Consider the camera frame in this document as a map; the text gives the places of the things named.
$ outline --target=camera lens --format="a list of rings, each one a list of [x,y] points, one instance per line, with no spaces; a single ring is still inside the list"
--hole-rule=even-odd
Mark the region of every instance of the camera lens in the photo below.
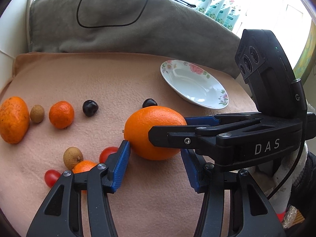
[[[249,72],[252,71],[251,63],[246,55],[244,56],[244,66]]]
[[[245,76],[246,75],[246,71],[245,71],[243,65],[240,64],[239,67],[240,67],[241,73]]]
[[[250,56],[253,59],[253,61],[255,63],[258,63],[259,62],[258,53],[256,52],[256,50],[252,46],[249,47],[249,53],[250,53]]]

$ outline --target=black cable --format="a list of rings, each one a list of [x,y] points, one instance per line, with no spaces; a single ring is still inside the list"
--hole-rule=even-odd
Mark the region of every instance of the black cable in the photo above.
[[[273,195],[275,195],[275,193],[282,187],[282,185],[288,180],[288,178],[290,177],[290,175],[293,173],[293,171],[295,170],[298,162],[300,161],[300,158],[302,156],[303,153],[303,149],[304,149],[304,144],[305,144],[305,133],[306,133],[306,125],[307,125],[307,114],[305,115],[305,117],[303,118],[303,123],[302,123],[302,138],[301,138],[301,145],[300,145],[300,149],[298,151],[297,157],[293,163],[293,166],[290,168],[290,170],[288,171],[288,173],[286,174],[286,176],[282,179],[282,181],[277,185],[277,187],[268,195],[268,199],[271,199]]]
[[[102,27],[126,27],[126,26],[134,24],[136,21],[139,20],[140,16],[143,14],[143,11],[145,10],[145,7],[146,7],[146,5],[148,3],[148,0],[145,1],[144,7],[142,8],[142,10],[141,10],[140,14],[138,15],[138,17],[136,18],[136,20],[132,21],[131,23],[122,24],[122,25],[102,25],[102,26],[85,26],[85,25],[82,25],[80,23],[79,17],[78,17],[78,13],[79,13],[79,8],[80,8],[80,5],[81,5],[81,2],[82,2],[82,0],[79,1],[78,7],[77,7],[77,12],[76,12],[77,23],[82,28],[90,28],[91,29],[91,28],[102,28]]]

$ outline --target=gray blanket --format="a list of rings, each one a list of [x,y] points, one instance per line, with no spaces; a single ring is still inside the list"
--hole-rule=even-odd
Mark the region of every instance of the gray blanket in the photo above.
[[[220,70],[236,78],[240,39],[231,31],[174,0],[148,0],[140,19],[125,27],[85,29],[78,25],[80,0],[36,0],[30,10],[29,51],[127,52],[161,55]],[[83,0],[85,26],[126,24],[146,0]]]

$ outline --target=blue gripper pad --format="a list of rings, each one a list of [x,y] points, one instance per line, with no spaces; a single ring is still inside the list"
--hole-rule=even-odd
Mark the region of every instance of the blue gripper pad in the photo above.
[[[124,140],[122,141],[118,151],[110,154],[105,161],[105,164],[109,167],[104,184],[106,192],[115,193],[121,186],[130,154],[130,143]]]
[[[187,125],[219,125],[219,120],[215,119],[213,116],[208,117],[196,117],[196,118],[184,118]]]
[[[204,157],[197,155],[194,150],[188,149],[181,149],[181,157],[191,187],[197,193],[206,192],[209,179],[203,173],[203,165],[206,163]]]

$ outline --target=tangerine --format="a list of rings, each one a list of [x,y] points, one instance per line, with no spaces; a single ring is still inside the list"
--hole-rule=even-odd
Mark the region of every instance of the tangerine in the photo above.
[[[0,107],[0,136],[7,143],[18,143],[30,124],[27,105],[20,97],[6,99]]]
[[[77,165],[75,165],[72,172],[74,172],[74,174],[86,172],[95,167],[96,165],[97,163],[94,163],[92,161],[81,161]]]
[[[64,129],[74,121],[75,111],[69,102],[59,101],[51,107],[48,117],[54,127]]]

